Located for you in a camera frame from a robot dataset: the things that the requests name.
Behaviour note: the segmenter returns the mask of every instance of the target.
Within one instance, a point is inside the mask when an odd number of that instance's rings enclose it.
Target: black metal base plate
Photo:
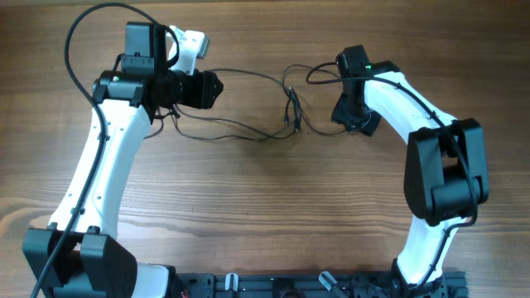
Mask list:
[[[179,274],[187,286],[190,298],[275,298],[275,279],[291,279],[294,288],[305,298],[336,298],[318,281],[317,275],[240,276],[238,291],[224,290],[226,276],[212,274]],[[350,298],[394,298],[389,292],[390,272],[359,272],[353,275],[333,275],[338,287]],[[440,288],[422,298],[468,298],[464,272],[446,272]]]

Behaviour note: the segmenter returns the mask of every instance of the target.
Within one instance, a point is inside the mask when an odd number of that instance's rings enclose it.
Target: wooden surface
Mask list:
[[[530,7],[525,2],[246,2],[150,4],[159,22],[207,32],[198,67],[279,77],[292,63],[333,60],[363,44],[392,60],[437,107],[484,127],[491,194],[445,261],[466,271],[472,297],[530,291]],[[0,9],[0,296],[28,296],[35,282],[22,255],[28,227],[44,228],[70,183],[90,109],[63,61],[66,32],[86,7]],[[131,12],[107,9],[75,32],[71,59],[86,88],[123,51]],[[311,121],[330,113],[337,84],[289,84]],[[220,74],[215,115],[276,131],[285,97],[269,81]],[[123,196],[118,240],[140,262],[178,272],[387,270],[412,214],[402,192],[406,147],[382,121],[371,138],[320,137],[307,127],[286,141],[198,142],[166,123],[142,144]],[[234,127],[184,118],[202,136]]]

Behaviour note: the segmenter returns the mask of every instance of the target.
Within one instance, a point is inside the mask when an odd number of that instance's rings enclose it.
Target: wooden table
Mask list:
[[[445,261],[467,272],[472,297],[528,297],[530,289],[530,6],[523,2],[222,2],[138,5],[159,22],[204,31],[200,69],[233,67],[279,77],[293,63],[333,60],[363,44],[392,60],[437,107],[484,128],[491,195]],[[0,8],[0,296],[34,285],[22,238],[44,228],[80,158],[90,108],[68,77],[66,32],[87,7]],[[85,88],[123,52],[124,26],[142,19],[110,8],[75,32],[71,60]],[[336,131],[337,84],[288,84],[311,122]],[[270,81],[219,74],[210,111],[273,132],[286,98]],[[402,192],[406,147],[384,121],[373,137],[199,142],[171,122],[142,144],[120,209],[118,240],[140,262],[178,272],[387,270],[412,214]],[[183,118],[190,134],[241,132]]]

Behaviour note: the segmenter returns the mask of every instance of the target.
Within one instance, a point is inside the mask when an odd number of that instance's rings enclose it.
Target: wood grain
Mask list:
[[[472,297],[530,290],[530,6],[527,2],[220,2],[138,5],[159,22],[207,32],[198,67],[279,77],[293,63],[333,60],[363,44],[392,60],[442,110],[484,127],[491,184],[473,228],[459,231],[447,269],[468,272]],[[0,296],[28,296],[28,227],[45,227],[80,158],[90,117],[63,61],[71,22],[86,6],[0,9]],[[86,88],[123,51],[124,25],[107,9],[83,20],[71,46]],[[329,121],[339,85],[288,83],[315,126]],[[210,111],[276,131],[285,97],[263,79],[220,74]],[[184,118],[202,136],[234,127]],[[178,272],[338,272],[389,269],[411,213],[402,193],[405,146],[386,122],[371,138],[309,131],[261,144],[198,142],[170,125],[137,154],[120,210],[119,241],[141,262]]]

